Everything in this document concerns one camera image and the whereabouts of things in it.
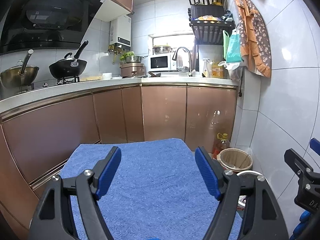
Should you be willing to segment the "right blue white gloved hand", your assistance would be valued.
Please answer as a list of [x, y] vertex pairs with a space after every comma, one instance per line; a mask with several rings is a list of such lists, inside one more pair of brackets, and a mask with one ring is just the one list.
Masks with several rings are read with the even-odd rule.
[[299, 218], [299, 224], [293, 230], [293, 233], [292, 233], [291, 237], [289, 238], [289, 240], [295, 240], [298, 238], [298, 236], [301, 235], [301, 233], [307, 227], [311, 217], [312, 217], [312, 213], [310, 213], [309, 211], [304, 211], [301, 214], [301, 216]]

